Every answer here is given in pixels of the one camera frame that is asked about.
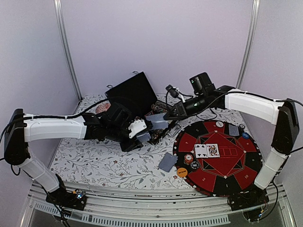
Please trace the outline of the white dealer button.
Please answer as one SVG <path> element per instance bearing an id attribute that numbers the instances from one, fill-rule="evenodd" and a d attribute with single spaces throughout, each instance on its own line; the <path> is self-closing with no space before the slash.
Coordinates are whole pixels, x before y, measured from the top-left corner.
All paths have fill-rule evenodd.
<path id="1" fill-rule="evenodd" d="M 216 126 L 219 127 L 219 128 L 222 128 L 224 126 L 224 123 L 221 122 L 221 121 L 217 121 L 216 123 Z"/>

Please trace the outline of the grey card deck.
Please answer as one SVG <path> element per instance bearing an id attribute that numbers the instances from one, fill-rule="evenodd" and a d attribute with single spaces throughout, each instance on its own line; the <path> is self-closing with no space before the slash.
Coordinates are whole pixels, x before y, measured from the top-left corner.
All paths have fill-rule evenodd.
<path id="1" fill-rule="evenodd" d="M 178 157 L 175 155 L 172 155 L 170 153 L 165 153 L 163 159 L 160 161 L 158 168 L 160 170 L 163 170 L 167 173 L 170 172 L 172 167 L 177 163 Z"/>

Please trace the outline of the red 5 poker chip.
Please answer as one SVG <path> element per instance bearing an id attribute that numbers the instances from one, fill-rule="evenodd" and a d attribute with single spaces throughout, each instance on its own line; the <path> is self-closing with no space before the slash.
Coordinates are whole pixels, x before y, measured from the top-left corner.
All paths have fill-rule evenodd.
<path id="1" fill-rule="evenodd" d="M 184 164 L 190 165 L 194 161 L 194 157 L 191 154 L 184 155 Z"/>

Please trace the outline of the black 100 poker chips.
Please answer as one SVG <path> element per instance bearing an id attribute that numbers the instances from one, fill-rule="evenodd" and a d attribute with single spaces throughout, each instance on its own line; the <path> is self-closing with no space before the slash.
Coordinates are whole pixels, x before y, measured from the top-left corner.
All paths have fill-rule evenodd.
<path id="1" fill-rule="evenodd" d="M 190 167 L 194 170 L 198 169 L 199 168 L 199 164 L 198 162 L 196 161 L 193 161 L 191 164 L 190 164 Z"/>

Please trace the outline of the orange big blind button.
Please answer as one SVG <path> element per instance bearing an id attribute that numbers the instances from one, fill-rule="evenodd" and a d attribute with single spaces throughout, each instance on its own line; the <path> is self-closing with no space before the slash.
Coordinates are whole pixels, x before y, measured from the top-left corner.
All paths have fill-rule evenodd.
<path id="1" fill-rule="evenodd" d="M 180 167 L 180 168 L 177 169 L 177 175 L 178 175 L 179 177 L 184 178 L 184 177 L 187 176 L 187 174 L 188 174 L 188 171 L 187 171 L 186 168 Z"/>

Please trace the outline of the blue small blind button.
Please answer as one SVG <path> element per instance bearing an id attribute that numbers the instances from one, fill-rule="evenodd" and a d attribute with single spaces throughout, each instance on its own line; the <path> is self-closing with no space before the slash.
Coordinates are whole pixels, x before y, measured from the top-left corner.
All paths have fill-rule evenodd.
<path id="1" fill-rule="evenodd" d="M 243 137 L 244 139 L 249 139 L 249 138 L 250 138 L 250 135 L 249 135 L 248 133 L 246 133 L 246 132 L 243 132 L 243 133 L 242 133 L 242 137 Z"/>

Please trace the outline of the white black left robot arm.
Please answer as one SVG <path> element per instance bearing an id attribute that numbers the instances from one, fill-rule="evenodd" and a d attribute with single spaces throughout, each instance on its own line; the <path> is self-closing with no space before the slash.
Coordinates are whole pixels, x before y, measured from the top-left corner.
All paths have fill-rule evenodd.
<path id="1" fill-rule="evenodd" d="M 75 115 L 33 115 L 16 109 L 0 134 L 4 143 L 3 159 L 17 166 L 46 193 L 46 201 L 60 208 L 84 210 L 86 193 L 81 189 L 66 189 L 62 178 L 52 172 L 30 149 L 31 142 L 49 145 L 62 139 L 111 140 L 120 144 L 124 152 L 141 146 L 137 135 L 148 129 L 149 123 L 120 104 L 112 104 L 106 111 L 95 114 L 85 110 Z"/>

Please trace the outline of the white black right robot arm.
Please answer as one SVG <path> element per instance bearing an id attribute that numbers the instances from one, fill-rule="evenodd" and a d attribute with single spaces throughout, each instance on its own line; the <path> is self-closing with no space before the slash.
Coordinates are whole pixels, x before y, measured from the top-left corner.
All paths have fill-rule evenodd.
<path id="1" fill-rule="evenodd" d="M 167 94 L 178 102 L 169 108 L 166 120 L 181 121 L 214 108 L 241 113 L 249 127 L 216 119 L 186 126 L 173 147 L 179 176 L 203 194 L 227 197 L 232 210 L 267 204 L 268 186 L 297 152 L 298 101 L 215 87 L 207 73 L 192 77 L 190 83 L 194 96 L 167 86 Z"/>

